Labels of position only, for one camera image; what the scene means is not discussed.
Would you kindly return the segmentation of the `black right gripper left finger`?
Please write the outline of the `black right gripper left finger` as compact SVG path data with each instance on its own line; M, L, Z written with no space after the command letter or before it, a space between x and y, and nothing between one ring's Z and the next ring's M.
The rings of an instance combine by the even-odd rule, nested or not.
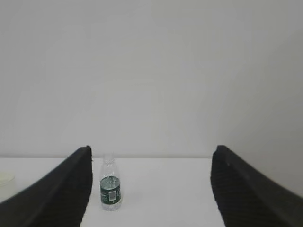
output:
M79 227L93 186L92 150L81 147L0 204L2 227Z

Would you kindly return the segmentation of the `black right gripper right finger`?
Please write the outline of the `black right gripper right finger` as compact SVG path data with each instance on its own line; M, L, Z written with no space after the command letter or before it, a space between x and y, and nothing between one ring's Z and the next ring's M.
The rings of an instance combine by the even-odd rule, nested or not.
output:
M228 147L212 156L211 188L227 227L301 227L303 199L275 183Z

